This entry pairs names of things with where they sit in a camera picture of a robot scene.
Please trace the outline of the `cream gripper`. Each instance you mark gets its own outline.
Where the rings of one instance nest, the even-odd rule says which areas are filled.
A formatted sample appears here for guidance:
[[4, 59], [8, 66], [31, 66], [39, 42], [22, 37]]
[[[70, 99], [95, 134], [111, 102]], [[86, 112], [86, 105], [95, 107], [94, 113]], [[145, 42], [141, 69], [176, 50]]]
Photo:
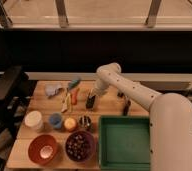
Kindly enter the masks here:
[[91, 89], [88, 93], [88, 98], [92, 98], [95, 96], [95, 100], [100, 99], [101, 95], [104, 95], [106, 93], [106, 90], [109, 88], [109, 85], [105, 83], [104, 81], [98, 79], [95, 82], [94, 89]]

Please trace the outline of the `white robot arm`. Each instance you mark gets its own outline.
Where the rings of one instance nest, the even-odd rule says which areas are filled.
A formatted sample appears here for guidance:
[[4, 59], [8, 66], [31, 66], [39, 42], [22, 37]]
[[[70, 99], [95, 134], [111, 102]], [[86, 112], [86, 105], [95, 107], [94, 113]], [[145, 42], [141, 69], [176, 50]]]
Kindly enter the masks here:
[[192, 171], [192, 102], [123, 77], [118, 63], [98, 67], [96, 75], [94, 95], [113, 86], [149, 112], [151, 171]]

